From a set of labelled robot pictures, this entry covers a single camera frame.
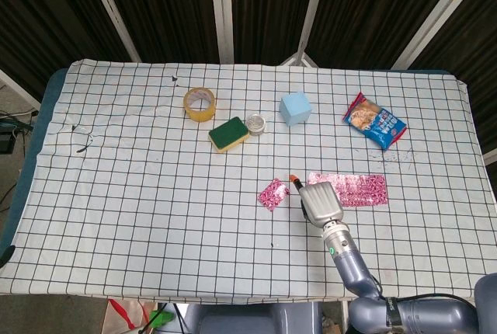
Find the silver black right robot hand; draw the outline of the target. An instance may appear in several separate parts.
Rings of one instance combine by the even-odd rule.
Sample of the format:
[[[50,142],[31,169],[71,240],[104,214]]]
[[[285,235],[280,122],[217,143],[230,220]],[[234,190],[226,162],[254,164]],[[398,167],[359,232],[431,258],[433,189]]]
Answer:
[[[289,178],[300,195],[304,217],[311,224],[317,228],[324,228],[327,223],[342,220],[342,205],[330,182],[304,186],[297,176],[290,175]]]

